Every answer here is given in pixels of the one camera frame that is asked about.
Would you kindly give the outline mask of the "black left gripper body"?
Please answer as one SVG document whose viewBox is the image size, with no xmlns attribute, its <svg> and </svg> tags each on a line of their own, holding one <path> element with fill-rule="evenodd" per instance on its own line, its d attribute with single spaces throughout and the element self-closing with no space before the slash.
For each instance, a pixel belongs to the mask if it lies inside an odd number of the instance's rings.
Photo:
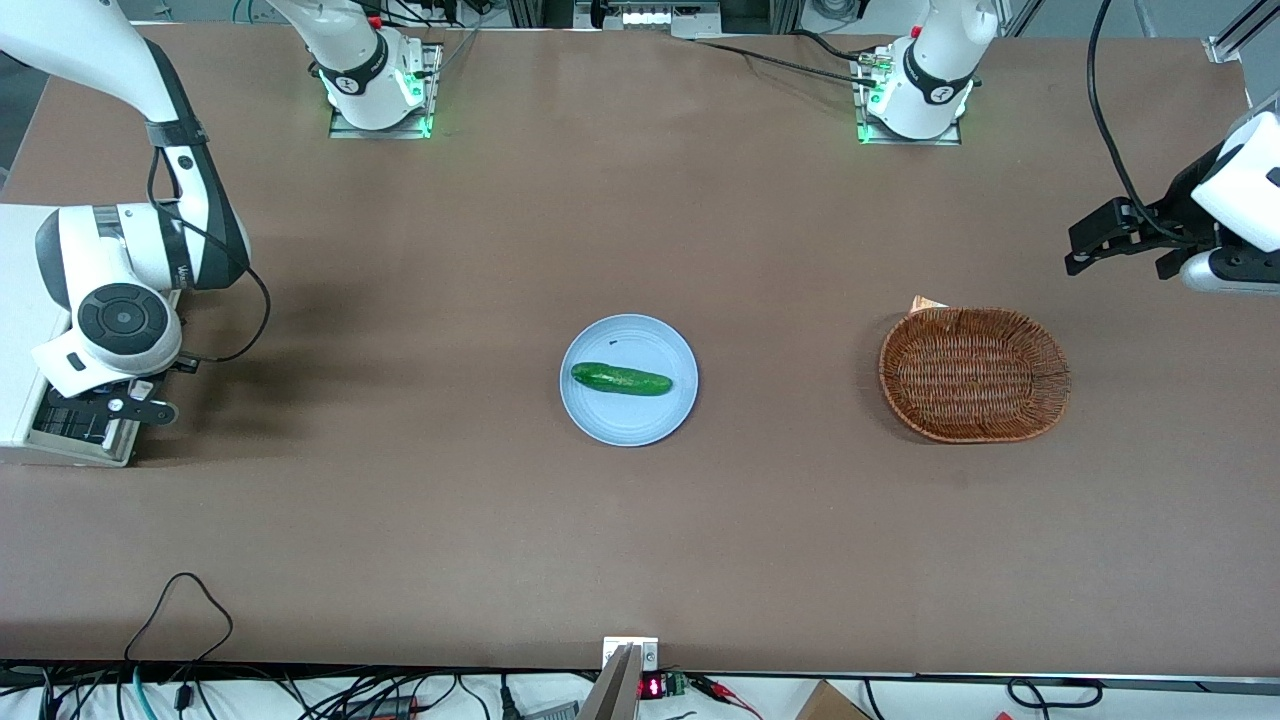
<svg viewBox="0 0 1280 720">
<path fill-rule="evenodd" d="M 1137 252 L 1156 249 L 1189 249 L 1199 252 L 1242 246 L 1242 240 L 1233 231 L 1217 222 L 1190 196 L 1201 181 L 1210 176 L 1224 145 L 1224 141 L 1219 141 L 1180 170 L 1170 181 L 1160 200 L 1144 202 L 1137 193 L 1132 193 L 1135 210 L 1142 208 L 1148 217 L 1138 220 L 1137 240 L 1133 241 Z"/>
</svg>

